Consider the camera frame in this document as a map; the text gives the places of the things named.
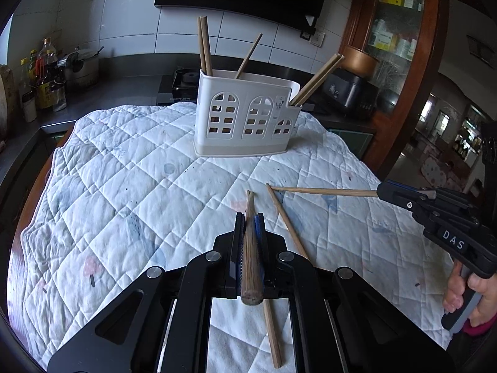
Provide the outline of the white quilted cloth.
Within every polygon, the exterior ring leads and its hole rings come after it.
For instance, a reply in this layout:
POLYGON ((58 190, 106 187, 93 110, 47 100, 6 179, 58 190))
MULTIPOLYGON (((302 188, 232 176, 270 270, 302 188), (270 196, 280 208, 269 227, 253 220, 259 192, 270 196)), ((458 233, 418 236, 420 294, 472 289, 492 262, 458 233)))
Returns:
POLYGON ((348 266, 448 346, 440 324, 449 255, 406 210, 378 199, 297 195, 296 187, 373 190, 378 179, 309 114, 286 153, 201 158, 195 107, 125 105, 79 119, 22 231, 19 304, 25 342, 46 366, 147 268, 184 266, 234 227, 252 191, 270 231, 285 235, 280 201, 312 263, 348 266))

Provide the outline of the black rice cooker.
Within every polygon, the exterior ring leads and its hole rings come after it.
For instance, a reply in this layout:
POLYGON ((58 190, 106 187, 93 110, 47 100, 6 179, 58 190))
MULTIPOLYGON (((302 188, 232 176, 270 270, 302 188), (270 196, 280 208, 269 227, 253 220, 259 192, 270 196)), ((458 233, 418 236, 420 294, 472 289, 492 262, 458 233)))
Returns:
POLYGON ((378 87, 343 68, 338 68, 327 77, 323 92, 346 112, 370 114, 376 108, 378 87))

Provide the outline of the copper coloured pot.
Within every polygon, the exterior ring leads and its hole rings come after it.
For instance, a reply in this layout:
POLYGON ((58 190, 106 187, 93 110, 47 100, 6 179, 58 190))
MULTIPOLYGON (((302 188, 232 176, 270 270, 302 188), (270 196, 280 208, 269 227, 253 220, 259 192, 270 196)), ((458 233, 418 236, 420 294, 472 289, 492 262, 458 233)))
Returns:
POLYGON ((358 77, 371 80, 379 64, 379 60, 358 49, 354 46, 347 45, 342 52, 344 59, 340 66, 346 71, 352 72, 358 77))

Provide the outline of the white plastic utensil holder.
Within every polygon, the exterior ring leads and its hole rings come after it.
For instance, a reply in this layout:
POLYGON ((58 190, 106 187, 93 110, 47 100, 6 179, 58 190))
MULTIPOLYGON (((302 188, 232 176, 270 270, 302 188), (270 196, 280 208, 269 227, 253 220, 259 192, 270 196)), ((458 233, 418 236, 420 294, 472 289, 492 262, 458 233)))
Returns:
POLYGON ((202 157, 279 154, 288 147, 301 111, 290 106, 300 84, 235 71, 200 73, 194 149, 202 157))

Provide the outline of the wooden glass cabinet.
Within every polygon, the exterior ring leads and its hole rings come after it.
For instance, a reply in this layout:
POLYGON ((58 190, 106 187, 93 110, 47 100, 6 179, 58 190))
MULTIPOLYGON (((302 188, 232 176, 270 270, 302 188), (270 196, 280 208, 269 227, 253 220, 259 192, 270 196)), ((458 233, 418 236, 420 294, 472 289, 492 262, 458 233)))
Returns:
POLYGON ((370 125, 376 134, 364 163, 387 177, 417 125, 445 47, 449 0, 352 0, 342 47, 378 61, 370 125))

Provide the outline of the dark sauce bottle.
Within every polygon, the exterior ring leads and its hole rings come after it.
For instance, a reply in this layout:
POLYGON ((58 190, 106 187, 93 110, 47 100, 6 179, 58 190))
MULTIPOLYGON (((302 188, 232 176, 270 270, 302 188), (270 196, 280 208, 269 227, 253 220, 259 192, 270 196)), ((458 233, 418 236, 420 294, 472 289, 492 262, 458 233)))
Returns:
POLYGON ((21 107, 24 112, 25 120, 31 123, 37 117, 35 105, 35 91, 30 84, 30 76, 28 72, 29 59, 24 57, 20 61, 21 74, 19 82, 19 96, 21 107))

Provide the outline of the cooking oil bottle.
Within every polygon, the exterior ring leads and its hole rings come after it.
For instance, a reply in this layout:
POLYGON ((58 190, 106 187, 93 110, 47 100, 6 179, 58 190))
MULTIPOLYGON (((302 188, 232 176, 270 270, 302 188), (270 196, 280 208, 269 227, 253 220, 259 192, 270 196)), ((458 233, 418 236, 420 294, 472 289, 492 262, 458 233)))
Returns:
POLYGON ((50 38, 43 40, 42 49, 35 62, 35 72, 39 111, 46 115, 53 110, 55 104, 52 87, 57 73, 57 50, 50 38))

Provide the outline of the round wooden cutting board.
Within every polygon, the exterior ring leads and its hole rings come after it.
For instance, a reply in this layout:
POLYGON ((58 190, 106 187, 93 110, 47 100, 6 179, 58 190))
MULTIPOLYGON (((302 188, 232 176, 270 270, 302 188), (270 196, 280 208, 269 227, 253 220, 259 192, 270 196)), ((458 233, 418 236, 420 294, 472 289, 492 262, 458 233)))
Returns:
POLYGON ((13 71, 7 65, 0 66, 0 76, 0 132, 4 137, 17 113, 17 90, 13 71))

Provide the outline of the white wall socket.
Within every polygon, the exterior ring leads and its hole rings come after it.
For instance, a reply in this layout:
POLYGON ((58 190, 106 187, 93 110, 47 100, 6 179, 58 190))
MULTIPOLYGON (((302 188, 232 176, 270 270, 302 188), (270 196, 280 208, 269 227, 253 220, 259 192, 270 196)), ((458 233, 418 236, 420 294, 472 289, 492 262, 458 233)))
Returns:
POLYGON ((310 43, 317 48, 321 48, 324 42, 326 34, 323 31, 315 30, 314 34, 310 38, 310 43))

